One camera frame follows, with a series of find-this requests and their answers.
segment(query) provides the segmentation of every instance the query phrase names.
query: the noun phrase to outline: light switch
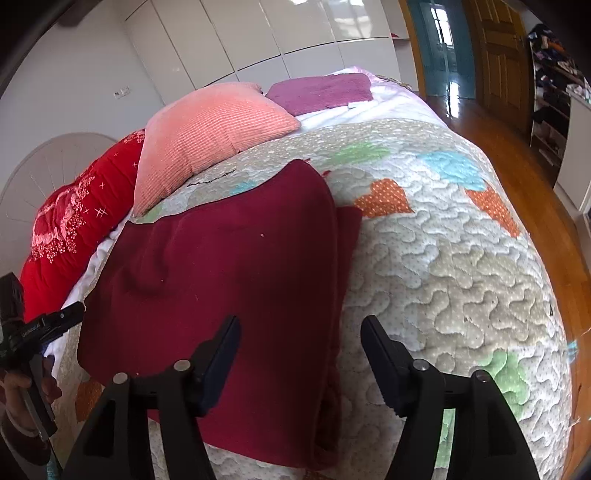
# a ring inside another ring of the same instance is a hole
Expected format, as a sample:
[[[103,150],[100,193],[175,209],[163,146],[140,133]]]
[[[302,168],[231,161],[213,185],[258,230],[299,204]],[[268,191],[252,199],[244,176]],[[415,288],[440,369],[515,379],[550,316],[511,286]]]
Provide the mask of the light switch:
[[[131,89],[129,87],[123,87],[121,90],[115,92],[113,95],[115,98],[121,98],[125,95],[129,95],[131,93]]]

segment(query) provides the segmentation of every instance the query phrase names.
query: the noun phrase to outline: patchwork quilt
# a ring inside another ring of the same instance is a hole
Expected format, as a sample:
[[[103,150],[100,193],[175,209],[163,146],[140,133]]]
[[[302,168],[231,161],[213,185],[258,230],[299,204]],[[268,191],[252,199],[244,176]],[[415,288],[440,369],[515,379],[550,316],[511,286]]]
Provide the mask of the patchwork quilt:
[[[431,123],[384,119],[326,127],[258,145],[192,177],[144,217],[155,222],[260,185],[289,161],[308,161],[338,206],[363,210],[341,317],[340,462],[317,474],[208,448],[220,479],[384,478],[404,426],[385,404],[359,339],[366,315],[439,370],[489,371],[515,414],[540,477],[561,477],[569,439],[567,343],[550,280],[484,153]],[[100,265],[85,286],[92,289]],[[67,339],[56,404],[65,460],[101,386],[76,362]],[[446,411],[436,476],[453,438]],[[158,478],[166,479],[159,428],[150,424]]]

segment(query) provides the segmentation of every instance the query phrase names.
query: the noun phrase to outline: sleeve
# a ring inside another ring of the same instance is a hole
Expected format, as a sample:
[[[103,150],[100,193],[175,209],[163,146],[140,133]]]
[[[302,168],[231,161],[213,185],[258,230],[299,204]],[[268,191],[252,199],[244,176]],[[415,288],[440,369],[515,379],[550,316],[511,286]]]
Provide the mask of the sleeve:
[[[9,465],[9,471],[15,469],[19,474],[14,478],[45,478],[47,463],[51,458],[51,448],[39,436],[23,432],[11,421],[6,412],[0,421],[0,465]]]

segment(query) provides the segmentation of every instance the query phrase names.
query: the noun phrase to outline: folded blanket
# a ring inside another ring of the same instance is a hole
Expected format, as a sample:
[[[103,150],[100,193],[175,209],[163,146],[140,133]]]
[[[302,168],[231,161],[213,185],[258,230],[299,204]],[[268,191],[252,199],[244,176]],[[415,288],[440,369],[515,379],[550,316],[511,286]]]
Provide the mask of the folded blanket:
[[[339,315],[361,224],[301,160],[259,187],[128,223],[86,299],[80,365],[102,384],[187,358],[229,314],[242,343],[205,442],[310,469],[336,462]]]
[[[370,86],[369,78],[363,73],[302,77],[274,84],[266,97],[297,116],[350,102],[372,100]]]

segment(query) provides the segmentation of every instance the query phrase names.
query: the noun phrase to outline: finger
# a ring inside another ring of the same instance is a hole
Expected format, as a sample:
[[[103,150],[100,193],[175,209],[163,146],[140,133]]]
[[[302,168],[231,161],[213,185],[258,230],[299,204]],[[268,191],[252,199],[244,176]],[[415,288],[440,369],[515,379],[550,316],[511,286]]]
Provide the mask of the finger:
[[[56,364],[56,357],[54,355],[49,355],[43,359],[43,374],[44,376],[51,376],[51,371],[53,370],[53,365]]]
[[[30,386],[31,379],[21,373],[9,372],[4,377],[6,407],[15,418],[19,418],[27,412],[20,388],[29,388]]]
[[[49,402],[53,402],[61,397],[61,388],[57,386],[57,381],[53,377],[45,377],[41,381],[41,389]]]
[[[17,388],[30,388],[31,379],[20,372],[9,372],[2,382],[4,390],[16,390]]]
[[[52,392],[51,395],[46,396],[47,403],[51,405],[54,403],[58,398],[61,398],[61,388],[56,387]]]

